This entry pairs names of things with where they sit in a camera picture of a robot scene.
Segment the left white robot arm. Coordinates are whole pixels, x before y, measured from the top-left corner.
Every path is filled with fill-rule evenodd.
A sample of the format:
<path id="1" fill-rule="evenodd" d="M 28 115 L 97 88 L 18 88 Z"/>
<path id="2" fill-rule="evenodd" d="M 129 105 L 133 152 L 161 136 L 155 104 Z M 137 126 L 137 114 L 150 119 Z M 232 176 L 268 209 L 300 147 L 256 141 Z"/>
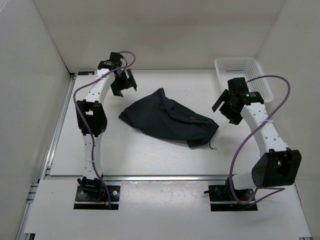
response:
<path id="1" fill-rule="evenodd" d="M 137 89 L 130 65 L 123 55 L 119 59 L 102 60 L 97 68 L 97 77 L 73 93 L 78 128 L 84 140 L 84 172 L 78 183 L 84 193 L 95 201 L 111 203 L 111 194 L 99 173 L 101 167 L 101 141 L 107 129 L 107 116 L 103 107 L 109 90 L 117 97 L 122 91 Z"/>

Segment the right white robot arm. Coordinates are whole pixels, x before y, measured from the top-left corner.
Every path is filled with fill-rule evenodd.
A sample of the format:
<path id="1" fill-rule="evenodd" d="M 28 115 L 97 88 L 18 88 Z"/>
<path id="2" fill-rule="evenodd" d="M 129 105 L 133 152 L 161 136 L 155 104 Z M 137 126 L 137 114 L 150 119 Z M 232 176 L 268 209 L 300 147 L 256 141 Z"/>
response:
<path id="1" fill-rule="evenodd" d="M 258 92 L 222 92 L 212 107 L 219 110 L 229 123 L 238 125 L 245 121 L 250 137 L 254 137 L 260 158 L 246 173 L 232 174 L 232 183 L 224 193 L 230 200 L 238 199 L 244 189 L 266 189 L 294 184 L 302 155 L 290 149 L 282 140 L 266 112 L 264 100 Z"/>

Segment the dark navy shorts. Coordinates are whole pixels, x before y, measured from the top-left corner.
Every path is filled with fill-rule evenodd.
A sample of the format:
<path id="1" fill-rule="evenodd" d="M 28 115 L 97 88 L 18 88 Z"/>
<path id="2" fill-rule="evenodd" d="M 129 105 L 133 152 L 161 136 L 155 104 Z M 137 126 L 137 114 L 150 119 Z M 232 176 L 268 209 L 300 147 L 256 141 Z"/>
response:
<path id="1" fill-rule="evenodd" d="M 118 118 L 148 136 L 186 142 L 189 148 L 208 145 L 219 129 L 213 119 L 166 97 L 163 88 L 134 102 Z"/>

